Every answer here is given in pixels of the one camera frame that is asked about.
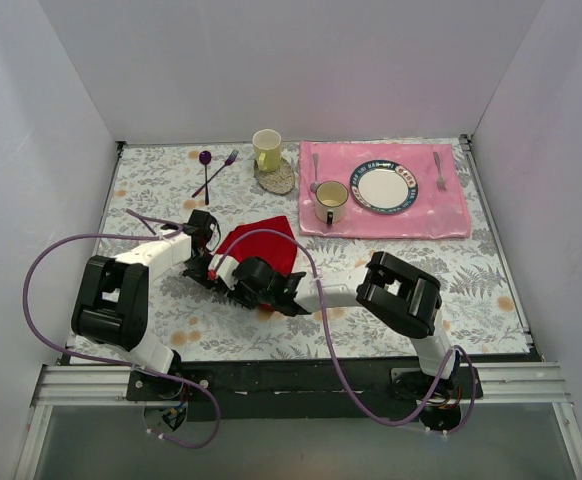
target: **mug handle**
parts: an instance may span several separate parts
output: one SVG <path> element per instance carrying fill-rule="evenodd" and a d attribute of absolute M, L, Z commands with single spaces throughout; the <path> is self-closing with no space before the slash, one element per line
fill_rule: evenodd
<path fill-rule="evenodd" d="M 257 158 L 258 168 L 262 170 L 264 168 L 264 160 L 267 158 L 267 154 L 262 152 L 260 156 Z"/>

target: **blue rimmed plate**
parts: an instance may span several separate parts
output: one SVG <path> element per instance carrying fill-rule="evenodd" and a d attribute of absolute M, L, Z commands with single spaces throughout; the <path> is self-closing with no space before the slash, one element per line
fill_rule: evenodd
<path fill-rule="evenodd" d="M 393 215 L 418 198 L 418 182 L 409 169 L 389 160 L 365 162 L 351 174 L 353 198 L 367 210 Z"/>

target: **white wall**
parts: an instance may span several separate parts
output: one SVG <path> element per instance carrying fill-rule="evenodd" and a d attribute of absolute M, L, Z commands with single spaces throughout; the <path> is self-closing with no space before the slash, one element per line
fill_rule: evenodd
<path fill-rule="evenodd" d="M 40 365 L 56 355 L 21 310 L 34 257 L 93 231 L 115 144 L 36 0 L 0 1 L 0 478 L 12 475 Z M 34 316 L 63 342 L 93 244 L 52 255 L 34 279 Z"/>
<path fill-rule="evenodd" d="M 41 0 L 132 143 L 472 133 L 542 0 Z"/>
<path fill-rule="evenodd" d="M 582 2 L 545 2 L 475 135 L 534 338 L 582 430 Z"/>

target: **round woven coaster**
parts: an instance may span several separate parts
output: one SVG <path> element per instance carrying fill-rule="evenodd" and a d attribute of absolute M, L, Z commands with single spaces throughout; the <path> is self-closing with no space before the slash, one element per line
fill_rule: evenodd
<path fill-rule="evenodd" d="M 284 158 L 280 161 L 280 168 L 275 172 L 261 172 L 258 170 L 257 162 L 253 162 L 253 170 L 258 183 L 268 192 L 284 195 L 295 187 L 295 172 Z"/>

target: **plate rim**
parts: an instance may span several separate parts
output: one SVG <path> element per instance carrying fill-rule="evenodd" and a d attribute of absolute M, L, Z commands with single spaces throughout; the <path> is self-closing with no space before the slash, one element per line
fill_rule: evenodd
<path fill-rule="evenodd" d="M 365 167 L 365 171 L 359 172 L 359 170 L 363 167 Z M 400 172 L 398 172 L 398 170 L 397 170 L 398 167 L 402 167 L 408 175 L 413 177 L 414 185 L 412 185 L 412 186 L 409 185 L 409 181 L 407 180 L 407 178 L 405 178 L 404 175 L 402 175 Z M 360 179 L 366 173 L 369 173 L 369 172 L 374 171 L 374 170 L 389 170 L 389 171 L 394 171 L 396 175 L 400 175 L 405 180 L 405 182 L 407 184 L 407 189 L 409 192 L 407 194 L 406 200 L 404 202 L 402 202 L 400 205 L 398 205 L 396 207 L 391 207 L 391 208 L 376 207 L 374 205 L 371 205 L 369 202 L 366 202 L 364 200 L 364 198 L 362 197 L 362 194 L 360 193 L 360 189 L 358 188 L 358 186 L 360 184 Z M 385 159 L 381 159 L 381 158 L 374 159 L 374 160 L 367 160 L 366 162 L 363 162 L 360 165 L 358 165 L 355 168 L 355 170 L 353 170 L 353 172 L 351 173 L 351 177 L 349 178 L 349 187 L 351 188 L 351 194 L 352 194 L 353 198 L 355 198 L 356 202 L 362 208 L 365 208 L 366 210 L 373 212 L 373 213 L 379 213 L 381 215 L 395 215 L 395 214 L 404 212 L 405 210 L 410 208 L 415 203 L 416 199 L 418 198 L 418 194 L 419 194 L 418 180 L 416 179 L 415 175 L 413 174 L 413 172 L 411 170 L 409 170 L 406 166 L 402 165 L 401 163 L 394 162 L 392 160 L 385 160 Z"/>

